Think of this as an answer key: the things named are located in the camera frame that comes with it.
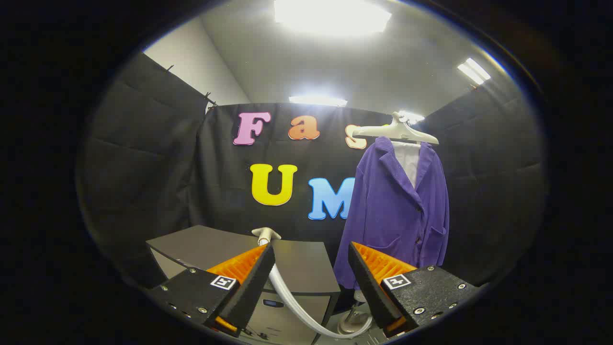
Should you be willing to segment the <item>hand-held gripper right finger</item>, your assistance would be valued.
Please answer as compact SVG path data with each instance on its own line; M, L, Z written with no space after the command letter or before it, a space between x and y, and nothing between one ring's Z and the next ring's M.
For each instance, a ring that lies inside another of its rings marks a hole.
M480 291L437 266L416 268L356 242L348 262L376 325L388 338L428 325Z

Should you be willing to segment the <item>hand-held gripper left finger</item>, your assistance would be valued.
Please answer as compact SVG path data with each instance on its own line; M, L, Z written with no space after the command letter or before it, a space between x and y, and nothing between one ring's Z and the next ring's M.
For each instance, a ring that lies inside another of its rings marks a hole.
M237 338L248 326L274 264L273 246L259 245L212 268L185 268L149 289L148 296L198 328Z

